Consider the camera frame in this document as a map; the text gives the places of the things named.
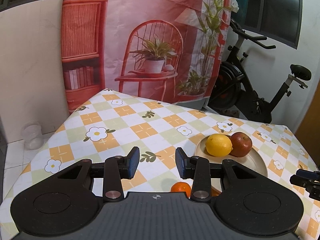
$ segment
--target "plastic cup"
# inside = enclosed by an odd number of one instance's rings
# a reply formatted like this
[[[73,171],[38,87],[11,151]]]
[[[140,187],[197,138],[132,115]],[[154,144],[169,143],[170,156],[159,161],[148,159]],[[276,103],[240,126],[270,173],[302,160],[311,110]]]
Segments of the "plastic cup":
[[[21,135],[24,139],[24,146],[28,150],[37,150],[44,143],[41,126],[38,122],[32,122],[25,125]]]

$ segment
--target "orange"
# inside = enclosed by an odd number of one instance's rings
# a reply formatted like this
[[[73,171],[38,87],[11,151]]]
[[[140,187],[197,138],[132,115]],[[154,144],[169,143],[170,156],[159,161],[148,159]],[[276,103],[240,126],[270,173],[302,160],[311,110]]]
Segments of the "orange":
[[[179,181],[172,185],[170,192],[186,192],[187,196],[191,195],[191,187],[188,183]]]

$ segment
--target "white flower print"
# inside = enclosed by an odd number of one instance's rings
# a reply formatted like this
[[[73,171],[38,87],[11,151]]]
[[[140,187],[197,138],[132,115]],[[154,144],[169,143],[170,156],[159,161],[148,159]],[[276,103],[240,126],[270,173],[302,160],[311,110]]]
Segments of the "white flower print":
[[[111,101],[112,105],[122,105],[123,101],[121,99],[113,99]]]
[[[106,138],[108,136],[108,134],[107,134],[106,128],[104,128],[104,127],[99,127],[99,128],[98,127],[91,127],[89,129],[89,132],[87,132],[85,134],[85,136],[87,138],[90,138],[90,140],[97,142],[101,139]]]
[[[299,149],[299,153],[300,153],[301,155],[303,155],[303,156],[306,154],[306,152],[305,152],[303,149],[301,149],[301,148]]]
[[[260,135],[261,138],[266,140],[267,142],[272,142],[272,143],[276,144],[268,134],[262,132],[262,133],[258,133],[258,135]]]
[[[44,167],[46,172],[57,173],[60,170],[61,161],[50,159]]]
[[[188,129],[187,127],[185,127],[185,126],[180,126],[179,128],[177,128],[177,131],[180,132],[181,134],[185,135],[185,136],[187,136],[190,133],[192,133],[192,131],[190,129]]]
[[[273,164],[276,166],[276,168],[278,170],[282,170],[283,169],[283,165],[281,164],[280,161],[274,161]]]
[[[320,210],[315,213],[315,217],[318,223],[320,223]]]
[[[272,138],[264,132],[260,133],[260,136],[262,137],[262,139],[265,139],[267,142],[271,142],[272,140]]]
[[[221,132],[230,132],[232,130],[231,123],[226,122],[217,122],[218,128],[221,130]]]

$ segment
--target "red chair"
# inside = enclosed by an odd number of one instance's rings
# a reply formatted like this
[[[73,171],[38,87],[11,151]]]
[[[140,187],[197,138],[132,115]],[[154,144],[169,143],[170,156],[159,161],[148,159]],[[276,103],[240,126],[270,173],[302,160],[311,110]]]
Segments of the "red chair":
[[[161,77],[143,77],[139,74],[130,74],[130,71],[136,71],[141,69],[142,62],[136,57],[135,51],[142,49],[143,40],[153,40],[154,36],[157,36],[161,41],[165,41],[171,44],[175,50],[177,57],[167,59],[165,65],[170,64],[173,66],[172,71],[167,76]],[[138,82],[138,97],[141,96],[141,84],[142,82],[155,82],[163,81],[163,92],[161,101],[164,99],[166,91],[167,80],[173,78],[174,89],[173,98],[175,97],[176,76],[178,75],[178,64],[183,50],[183,39],[179,30],[171,23],[163,20],[150,20],[137,26],[130,34],[127,48],[124,54],[124,60],[121,69],[121,75],[115,78],[115,81],[119,81],[119,92],[123,91],[124,82]]]

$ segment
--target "white wall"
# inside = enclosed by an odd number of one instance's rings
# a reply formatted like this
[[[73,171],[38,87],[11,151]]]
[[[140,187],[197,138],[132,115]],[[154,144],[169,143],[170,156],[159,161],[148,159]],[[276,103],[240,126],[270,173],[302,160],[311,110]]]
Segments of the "white wall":
[[[276,45],[276,49],[266,50],[251,41],[244,41],[239,56],[246,51],[249,54],[243,63],[253,88],[260,97],[271,101],[282,83],[291,73],[290,65],[298,64],[308,68],[312,79],[301,89],[298,83],[290,86],[292,94],[284,96],[272,112],[272,123],[284,124],[293,132],[302,121],[312,100],[320,77],[320,0],[302,0],[302,22],[298,49],[268,38],[265,45]],[[252,36],[257,34],[246,31]],[[229,28],[226,47],[234,45],[238,36]],[[225,49],[223,60],[229,51]]]
[[[39,121],[42,133],[68,117],[60,56],[62,0],[0,12],[0,119],[8,142]]]

